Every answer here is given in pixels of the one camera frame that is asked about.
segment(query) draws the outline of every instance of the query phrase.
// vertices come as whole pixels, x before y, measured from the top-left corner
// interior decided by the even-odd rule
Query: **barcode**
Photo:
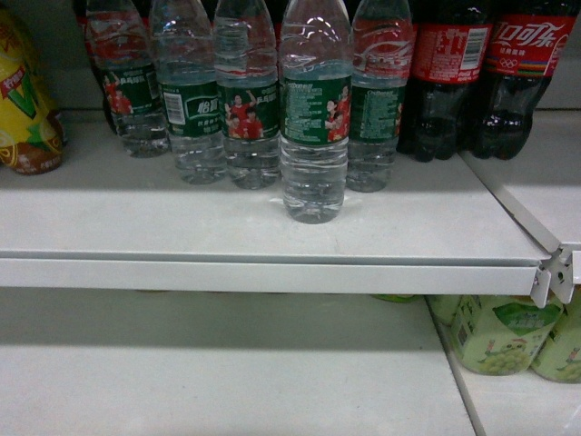
[[[156,99],[160,97],[160,88],[157,85],[157,80],[155,80],[155,73],[151,72],[145,75],[147,78],[147,84],[149,85],[149,94],[152,96],[152,99]]]
[[[182,96],[179,94],[163,93],[167,121],[171,124],[185,125],[185,113],[183,112]]]
[[[460,70],[473,70],[480,65],[480,58],[482,51],[487,41],[488,29],[470,29],[468,32],[468,41],[466,42],[466,50],[462,58],[462,66]]]

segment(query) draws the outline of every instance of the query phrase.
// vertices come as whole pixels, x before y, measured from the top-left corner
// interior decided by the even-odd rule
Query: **dark cola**
[[[428,162],[457,150],[458,115],[478,79],[492,17],[488,0],[420,3],[398,151]]]
[[[551,83],[581,0],[505,2],[483,71],[467,105],[463,148],[512,159],[527,142],[533,112]]]

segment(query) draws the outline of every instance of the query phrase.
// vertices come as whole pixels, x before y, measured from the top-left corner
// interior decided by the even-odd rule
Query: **white shelf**
[[[69,133],[61,168],[0,171],[0,286],[529,294],[548,257],[458,156],[398,156],[389,189],[347,191],[337,219],[308,225],[279,183],[191,186],[103,121]]]
[[[0,434],[474,434],[423,301],[0,292]]]
[[[532,370],[494,377],[467,370],[451,350],[449,328],[438,326],[477,436],[578,436],[578,384],[543,379]]]
[[[536,112],[517,157],[468,165],[515,218],[550,253],[581,249],[581,111]]]

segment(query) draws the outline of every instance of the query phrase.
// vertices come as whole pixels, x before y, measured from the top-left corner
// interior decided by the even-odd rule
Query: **printed athlete image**
[[[232,104],[224,104],[228,136],[237,139],[261,139],[264,129],[256,114],[257,101],[251,91],[246,91],[250,98],[248,103],[242,102],[241,95],[234,96]]]
[[[117,77],[115,73],[111,73],[111,75],[113,76],[114,82],[109,79],[107,74],[103,77],[103,87],[111,110],[116,114],[132,114],[133,107],[131,101],[123,95],[123,91],[118,88],[120,84],[119,77]]]
[[[339,100],[327,102],[329,117],[325,120],[325,128],[329,130],[327,140],[330,143],[339,141],[349,135],[351,96],[349,88],[343,86]]]

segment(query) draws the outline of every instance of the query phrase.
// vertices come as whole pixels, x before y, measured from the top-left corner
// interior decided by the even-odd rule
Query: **metal shelf bracket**
[[[581,283],[581,252],[560,248],[545,267],[551,272],[551,291],[563,304],[570,303],[575,284]]]
[[[542,309],[547,305],[551,275],[551,272],[544,266],[541,265],[537,268],[533,287],[530,292],[530,298],[535,302],[539,309]]]

